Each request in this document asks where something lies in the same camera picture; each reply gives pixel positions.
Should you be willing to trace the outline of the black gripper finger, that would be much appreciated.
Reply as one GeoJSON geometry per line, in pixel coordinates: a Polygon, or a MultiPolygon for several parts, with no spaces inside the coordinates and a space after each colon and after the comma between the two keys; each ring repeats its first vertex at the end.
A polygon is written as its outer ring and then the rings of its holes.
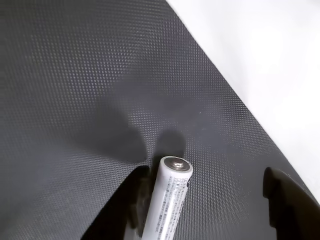
{"type": "Polygon", "coordinates": [[[278,240],[320,238],[320,204],[288,174],[267,167],[262,194],[268,199],[269,225],[278,240]]]}
{"type": "Polygon", "coordinates": [[[138,226],[138,201],[142,191],[149,186],[150,168],[136,167],[120,184],[108,202],[103,206],[82,240],[123,240],[126,227],[138,226]]]}

